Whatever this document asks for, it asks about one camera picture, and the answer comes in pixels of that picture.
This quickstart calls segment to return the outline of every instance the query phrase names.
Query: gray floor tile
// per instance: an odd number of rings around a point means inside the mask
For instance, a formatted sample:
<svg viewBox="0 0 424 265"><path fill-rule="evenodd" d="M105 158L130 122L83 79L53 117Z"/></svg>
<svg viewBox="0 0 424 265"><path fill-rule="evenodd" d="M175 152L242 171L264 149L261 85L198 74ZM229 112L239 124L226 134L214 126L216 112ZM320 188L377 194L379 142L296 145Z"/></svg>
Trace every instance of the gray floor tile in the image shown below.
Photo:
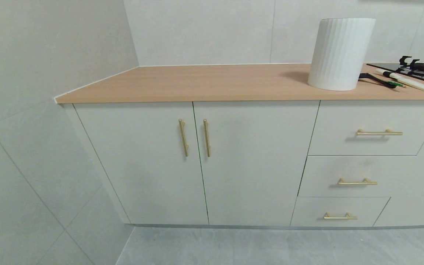
<svg viewBox="0 0 424 265"><path fill-rule="evenodd" d="M419 265L424 228L242 230L135 227L117 265Z"/></svg>

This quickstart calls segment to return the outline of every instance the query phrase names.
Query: black stove top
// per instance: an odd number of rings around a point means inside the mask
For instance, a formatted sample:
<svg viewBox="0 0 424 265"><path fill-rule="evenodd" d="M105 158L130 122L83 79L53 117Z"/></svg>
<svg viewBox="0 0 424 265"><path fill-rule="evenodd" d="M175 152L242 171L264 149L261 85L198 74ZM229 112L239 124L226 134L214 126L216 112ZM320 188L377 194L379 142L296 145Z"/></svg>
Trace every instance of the black stove top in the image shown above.
<svg viewBox="0 0 424 265"><path fill-rule="evenodd" d="M399 63L370 63L367 65L424 80L424 63L418 63L419 59L413 59L407 63L405 60L408 58L411 56L402 56Z"/></svg>

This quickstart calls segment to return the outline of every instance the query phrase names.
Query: black tool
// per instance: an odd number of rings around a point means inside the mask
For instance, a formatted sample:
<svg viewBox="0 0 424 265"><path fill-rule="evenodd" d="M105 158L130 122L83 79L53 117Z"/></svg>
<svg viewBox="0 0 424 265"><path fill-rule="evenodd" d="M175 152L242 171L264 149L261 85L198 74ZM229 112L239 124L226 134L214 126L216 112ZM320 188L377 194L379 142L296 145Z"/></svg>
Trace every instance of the black tool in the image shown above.
<svg viewBox="0 0 424 265"><path fill-rule="evenodd" d="M363 79L363 78L368 78L368 79L372 79L372 80L374 80L374 81L376 81L376 82L378 82L378 83L380 83L380 84L382 84L383 86L386 86L386 87L388 87L388 88L390 88L390 89L394 89L394 88L396 88L397 86L396 85L394 85L394 84L390 84L389 82L387 82L387 81L384 81L384 80L382 80L382 79L379 79L379 78L377 78L377 77L374 77L372 74L370 74L370 73L360 73L360 77L359 77L359 79Z"/></svg>

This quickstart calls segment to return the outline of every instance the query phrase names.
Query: white cylindrical vase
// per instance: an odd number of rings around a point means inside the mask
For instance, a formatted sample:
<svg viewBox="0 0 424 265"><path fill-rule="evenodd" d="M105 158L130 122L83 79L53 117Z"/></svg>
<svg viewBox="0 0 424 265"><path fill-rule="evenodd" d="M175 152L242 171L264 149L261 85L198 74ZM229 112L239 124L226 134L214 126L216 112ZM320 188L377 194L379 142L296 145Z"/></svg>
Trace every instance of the white cylindrical vase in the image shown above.
<svg viewBox="0 0 424 265"><path fill-rule="evenodd" d="M374 25L373 18L321 20L308 84L335 91L355 89Z"/></svg>

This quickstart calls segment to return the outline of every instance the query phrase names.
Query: drawer handle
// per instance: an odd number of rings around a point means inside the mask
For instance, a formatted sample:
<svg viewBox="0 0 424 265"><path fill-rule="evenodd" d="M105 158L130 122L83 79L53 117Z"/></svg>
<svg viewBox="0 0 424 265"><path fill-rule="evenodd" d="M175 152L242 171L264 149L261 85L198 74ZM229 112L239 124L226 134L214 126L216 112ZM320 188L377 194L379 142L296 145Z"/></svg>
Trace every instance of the drawer handle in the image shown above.
<svg viewBox="0 0 424 265"><path fill-rule="evenodd" d="M340 178L338 185L377 185L377 181L370 181L364 178L362 182L346 182L343 178Z"/></svg>
<svg viewBox="0 0 424 265"><path fill-rule="evenodd" d="M211 145L209 143L209 123L204 119L204 136L205 136L205 146L207 147L207 157L211 157Z"/></svg>
<svg viewBox="0 0 424 265"><path fill-rule="evenodd" d="M399 136L403 135L403 132L401 131L392 131L391 129L386 129L385 131L363 131L362 129L359 129L356 132L357 136Z"/></svg>
<svg viewBox="0 0 424 265"><path fill-rule="evenodd" d="M184 147L184 155L187 157L189 155L188 152L187 152L189 145L186 143L186 137L184 135L184 125L186 123L182 119L179 119L179 122L180 122L181 138L182 138L183 147Z"/></svg>
<svg viewBox="0 0 424 265"><path fill-rule="evenodd" d="M346 213L344 216L330 216L327 212L323 215L323 219L325 220L358 220L356 216L351 216L350 213Z"/></svg>

